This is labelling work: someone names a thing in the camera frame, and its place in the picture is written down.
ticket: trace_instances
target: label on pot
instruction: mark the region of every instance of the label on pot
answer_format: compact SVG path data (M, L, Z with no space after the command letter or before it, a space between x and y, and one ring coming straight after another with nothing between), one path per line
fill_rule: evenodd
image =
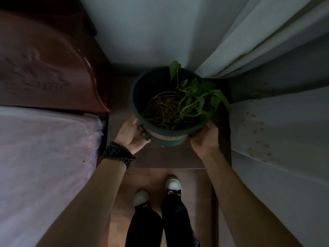
M157 133L151 131L150 129L148 129L146 127L144 127L144 128L149 134L151 134L152 136L154 136L158 139L161 139L161 140L168 140L168 141L182 140L188 136L188 134L182 135L182 136L163 136L163 135L160 135L160 134L157 134Z

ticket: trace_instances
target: dark green plant pot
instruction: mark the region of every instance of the dark green plant pot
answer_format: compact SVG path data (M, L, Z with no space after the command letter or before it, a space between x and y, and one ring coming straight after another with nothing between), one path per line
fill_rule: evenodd
M178 72L180 81L186 79L192 81L195 77L201 79L200 76L185 68L181 68ZM141 116L141 112L145 109L150 98L162 92L175 91L176 87L177 77L170 81L169 66L164 66L156 67L147 73L141 74L130 89L130 104L134 114L150 135L151 140L159 145L174 146L182 144L189 134L202 128L208 121L208 119L203 119L192 128L176 131L158 128Z

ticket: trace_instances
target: white sneaker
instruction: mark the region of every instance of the white sneaker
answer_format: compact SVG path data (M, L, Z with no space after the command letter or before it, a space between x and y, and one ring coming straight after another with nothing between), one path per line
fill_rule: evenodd
M182 197L182 185L179 182L179 179L176 176L170 176L166 182L166 193L177 194Z
M135 194L134 198L135 210L139 208L151 208L150 195L145 190L139 190Z

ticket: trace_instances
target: right hand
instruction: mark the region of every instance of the right hand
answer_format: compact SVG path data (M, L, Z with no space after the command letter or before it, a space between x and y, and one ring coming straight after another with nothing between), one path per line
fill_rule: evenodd
M218 128L211 121L208 122L193 138L191 145L201 160L211 154L212 151L218 151Z

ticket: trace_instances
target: left hand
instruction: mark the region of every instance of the left hand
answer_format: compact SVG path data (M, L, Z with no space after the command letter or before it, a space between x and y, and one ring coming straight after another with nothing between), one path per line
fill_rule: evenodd
M137 117L135 115L131 116L130 119L122 125L114 140L115 143L127 148L131 154L137 153L144 145L151 141L144 138L144 133L137 128L136 123Z

